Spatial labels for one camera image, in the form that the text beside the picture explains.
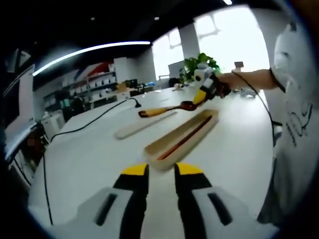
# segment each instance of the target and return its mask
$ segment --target tray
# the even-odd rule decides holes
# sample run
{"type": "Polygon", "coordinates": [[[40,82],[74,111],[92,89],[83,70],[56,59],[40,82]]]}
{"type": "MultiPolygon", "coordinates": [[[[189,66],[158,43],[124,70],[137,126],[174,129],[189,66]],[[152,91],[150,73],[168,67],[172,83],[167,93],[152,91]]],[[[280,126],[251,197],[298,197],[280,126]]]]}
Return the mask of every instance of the tray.
{"type": "Polygon", "coordinates": [[[172,116],[172,115],[175,115],[177,114],[176,111],[174,112],[168,112],[168,113],[165,113],[164,115],[162,116],[159,116],[159,117],[153,117],[153,118],[146,118],[146,119],[139,119],[138,122],[135,122],[135,123],[132,123],[128,126],[125,126],[123,128],[121,128],[120,130],[116,131],[114,136],[115,138],[117,139],[124,139],[126,137],[129,137],[149,126],[152,126],[154,125],[155,123],[169,117],[169,116],[172,116]]]}
{"type": "Polygon", "coordinates": [[[166,170],[174,165],[174,163],[181,160],[189,151],[191,151],[196,144],[199,143],[200,140],[203,139],[205,135],[217,124],[217,122],[218,111],[203,110],[170,133],[146,146],[143,151],[144,157],[154,168],[158,170],[166,170]],[[158,160],[161,155],[170,150],[174,145],[179,143],[183,138],[198,128],[201,123],[203,123],[210,116],[212,116],[211,119],[189,140],[179,146],[165,159],[158,160]]]}

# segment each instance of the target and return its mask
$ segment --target desk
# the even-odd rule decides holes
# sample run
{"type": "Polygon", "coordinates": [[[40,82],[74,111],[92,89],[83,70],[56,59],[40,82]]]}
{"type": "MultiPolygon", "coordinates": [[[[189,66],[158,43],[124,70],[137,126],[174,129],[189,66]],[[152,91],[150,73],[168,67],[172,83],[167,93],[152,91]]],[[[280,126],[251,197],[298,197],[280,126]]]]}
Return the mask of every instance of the desk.
{"type": "MultiPolygon", "coordinates": [[[[192,88],[174,92],[172,88],[149,92],[136,97],[142,108],[135,109],[135,102],[128,101],[89,127],[56,137],[46,152],[47,189],[54,224],[60,225],[72,219],[78,205],[102,188],[113,186],[125,167],[142,162],[142,150],[146,145],[203,109],[219,110],[219,123],[182,162],[201,168],[213,186],[220,186],[242,200],[248,206],[250,214],[256,218],[270,182],[273,157],[271,122],[259,98],[244,99],[236,94],[230,94],[224,99],[215,98],[194,112],[179,111],[158,122],[156,127],[149,127],[124,140],[114,138],[114,133],[119,128],[141,120],[137,114],[141,109],[177,105],[181,101],[191,100],[193,96],[192,88]]],[[[62,132],[85,125],[117,103],[73,117],[62,132]]],[[[169,198],[166,193],[174,190],[169,179],[172,177],[171,172],[162,173],[162,183],[157,184],[157,189],[150,190],[150,193],[161,194],[158,200],[163,202],[169,198]]],[[[151,172],[150,178],[155,174],[157,173],[151,172]]],[[[28,204],[40,223],[48,227],[42,161],[35,174],[28,204]]],[[[172,206],[177,208],[177,201],[172,206]]],[[[170,216],[168,209],[158,206],[157,212],[159,211],[161,214],[153,217],[157,222],[176,224],[174,230],[169,230],[162,238],[182,238],[180,221],[170,216]]],[[[152,225],[150,214],[145,219],[142,238],[149,238],[146,234],[152,233],[150,227],[147,227],[152,225]]]]}
{"type": "Polygon", "coordinates": [[[111,98],[113,96],[117,97],[117,100],[125,100],[125,98],[129,98],[130,97],[130,92],[131,91],[135,91],[135,89],[127,89],[124,92],[118,92],[118,91],[114,91],[111,93],[106,93],[106,95],[99,97],[98,99],[92,99],[91,101],[89,101],[89,103],[91,104],[91,109],[94,109],[94,102],[99,101],[99,100],[103,100],[103,99],[107,99],[107,98],[111,98]]]}

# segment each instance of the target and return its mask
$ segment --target black cable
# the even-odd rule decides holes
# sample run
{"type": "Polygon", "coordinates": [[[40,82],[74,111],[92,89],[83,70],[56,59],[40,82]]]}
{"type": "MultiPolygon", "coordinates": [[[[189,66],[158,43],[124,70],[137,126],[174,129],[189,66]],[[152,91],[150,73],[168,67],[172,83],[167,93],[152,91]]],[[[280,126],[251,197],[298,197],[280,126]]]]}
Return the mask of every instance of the black cable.
{"type": "MultiPolygon", "coordinates": [[[[102,117],[103,115],[105,115],[107,112],[109,112],[110,110],[114,109],[116,106],[121,105],[122,103],[128,101],[128,100],[135,100],[136,105],[135,108],[141,107],[141,104],[135,99],[135,98],[128,98],[127,100],[124,100],[114,106],[112,106],[111,108],[107,109],[104,113],[102,113],[100,116],[98,116],[96,119],[92,120],[91,122],[87,123],[86,125],[84,125],[81,128],[75,129],[75,130],[71,130],[71,131],[67,131],[67,132],[63,132],[63,133],[57,133],[55,134],[52,139],[51,142],[53,141],[53,139],[58,136],[58,135],[62,135],[62,134],[66,134],[66,133],[73,133],[73,132],[77,132],[80,131],[82,129],[84,129],[86,126],[89,126],[91,123],[97,121],[100,117],[102,117]]],[[[50,202],[49,202],[49,196],[48,196],[48,190],[47,190],[47,186],[46,186],[46,170],[45,170],[45,153],[43,153],[43,177],[44,177],[44,190],[45,190],[45,198],[46,198],[46,204],[48,206],[48,212],[49,212],[49,218],[50,218],[50,222],[51,225],[53,226],[53,220],[52,220],[52,214],[51,214],[51,207],[50,207],[50,202]]]]}
{"type": "Polygon", "coordinates": [[[274,125],[276,125],[276,126],[283,126],[283,124],[282,124],[282,123],[277,122],[277,121],[273,121],[273,124],[274,124],[274,125]]]}
{"type": "Polygon", "coordinates": [[[45,156],[44,155],[45,155],[45,153],[43,153],[43,177],[44,177],[45,198],[46,198],[46,204],[48,206],[50,222],[51,222],[51,225],[53,226],[53,220],[52,220],[52,214],[51,214],[48,190],[47,190],[47,187],[46,187],[46,172],[45,172],[45,156]]]}
{"type": "Polygon", "coordinates": [[[269,115],[269,118],[270,118],[270,123],[271,123],[271,128],[272,128],[272,131],[273,131],[273,142],[275,140],[275,130],[274,130],[274,124],[273,124],[273,118],[271,117],[271,114],[270,114],[270,111],[268,110],[266,104],[264,103],[263,99],[260,97],[260,95],[258,94],[258,92],[255,90],[255,88],[249,84],[241,75],[239,75],[238,73],[232,71],[232,73],[236,76],[238,76],[240,79],[242,79],[255,93],[256,95],[259,97],[259,99],[261,100],[261,102],[263,103],[268,115],[269,115]]]}
{"type": "Polygon", "coordinates": [[[24,169],[23,169],[23,165],[22,165],[22,162],[21,162],[20,155],[19,155],[19,162],[20,162],[21,170],[22,170],[23,174],[25,175],[25,172],[24,172],[24,169]]]}
{"type": "Polygon", "coordinates": [[[107,109],[104,113],[102,113],[100,116],[98,116],[96,119],[92,120],[91,122],[87,123],[86,125],[84,125],[83,127],[81,128],[78,128],[78,129],[75,129],[75,130],[71,130],[71,131],[67,131],[67,132],[62,132],[62,133],[57,133],[55,134],[52,139],[51,139],[51,142],[53,141],[53,139],[58,136],[58,135],[62,135],[62,134],[67,134],[67,133],[74,133],[74,132],[77,132],[77,131],[80,131],[82,129],[84,129],[86,126],[89,126],[91,123],[97,121],[100,117],[102,117],[103,115],[105,115],[107,112],[109,112],[110,110],[114,109],[116,106],[119,106],[120,104],[128,101],[128,100],[135,100],[136,102],[136,105],[135,105],[135,108],[138,108],[138,107],[141,107],[141,104],[135,99],[135,98],[128,98],[127,100],[124,100],[114,106],[112,106],[111,108],[107,109]]]}
{"type": "Polygon", "coordinates": [[[23,171],[23,170],[19,167],[18,162],[16,161],[16,159],[15,159],[15,158],[13,158],[13,160],[14,160],[14,162],[15,162],[16,166],[18,167],[18,169],[19,169],[20,173],[22,174],[23,178],[25,179],[25,181],[28,183],[28,185],[29,185],[29,186],[31,186],[30,181],[27,179],[27,177],[26,177],[26,175],[25,175],[24,171],[23,171]]]}

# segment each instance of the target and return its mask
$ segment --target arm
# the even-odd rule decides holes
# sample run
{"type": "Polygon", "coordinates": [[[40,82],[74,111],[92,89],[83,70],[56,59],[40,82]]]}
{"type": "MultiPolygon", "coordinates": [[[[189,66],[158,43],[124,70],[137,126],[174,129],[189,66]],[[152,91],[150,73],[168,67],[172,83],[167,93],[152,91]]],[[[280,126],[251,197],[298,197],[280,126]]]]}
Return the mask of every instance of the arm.
{"type": "MultiPolygon", "coordinates": [[[[236,72],[242,76],[255,89],[271,90],[278,87],[278,83],[271,70],[258,70],[252,72],[236,72]]],[[[217,76],[221,82],[227,83],[229,87],[235,88],[248,87],[247,84],[233,73],[226,73],[217,76]]]]}

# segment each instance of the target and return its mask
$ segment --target green plant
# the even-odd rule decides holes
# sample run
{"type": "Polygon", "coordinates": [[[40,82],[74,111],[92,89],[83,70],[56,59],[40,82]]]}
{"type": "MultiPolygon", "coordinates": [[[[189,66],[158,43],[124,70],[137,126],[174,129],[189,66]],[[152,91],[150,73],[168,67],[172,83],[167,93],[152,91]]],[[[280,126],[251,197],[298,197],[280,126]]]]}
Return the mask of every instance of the green plant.
{"type": "Polygon", "coordinates": [[[218,73],[220,72],[220,68],[214,58],[207,56],[205,53],[199,53],[197,58],[190,57],[184,60],[184,68],[181,68],[179,71],[179,77],[182,83],[194,81],[194,72],[198,68],[197,65],[199,63],[206,63],[218,73]]]}

